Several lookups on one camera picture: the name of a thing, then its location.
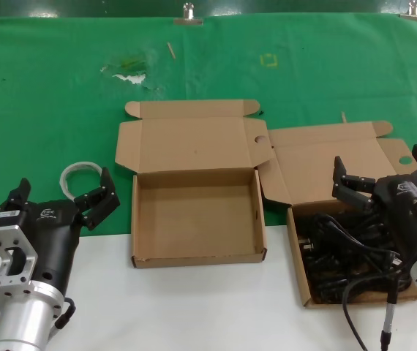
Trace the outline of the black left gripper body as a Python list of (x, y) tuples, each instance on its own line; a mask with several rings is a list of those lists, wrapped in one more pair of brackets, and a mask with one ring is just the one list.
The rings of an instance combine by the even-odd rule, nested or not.
[(65, 293), (79, 244), (80, 216), (71, 200), (29, 201), (17, 216), (1, 217), (0, 227), (20, 227), (37, 253), (31, 278)]

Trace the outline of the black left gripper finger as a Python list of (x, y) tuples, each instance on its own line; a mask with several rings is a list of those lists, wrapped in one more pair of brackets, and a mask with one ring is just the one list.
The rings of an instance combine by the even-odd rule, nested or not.
[(6, 211), (22, 211), (26, 206), (29, 194), (31, 191), (31, 184), (27, 178), (22, 178), (17, 188), (13, 189), (6, 200)]
[(119, 206), (120, 201), (109, 169), (104, 167), (98, 188), (74, 199), (78, 209), (74, 223), (88, 230), (94, 230)]

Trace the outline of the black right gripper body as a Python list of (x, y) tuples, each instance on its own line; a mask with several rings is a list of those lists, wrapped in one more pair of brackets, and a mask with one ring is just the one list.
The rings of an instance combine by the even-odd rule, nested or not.
[(372, 191), (372, 212), (382, 219), (403, 258), (417, 258), (417, 175), (379, 178)]

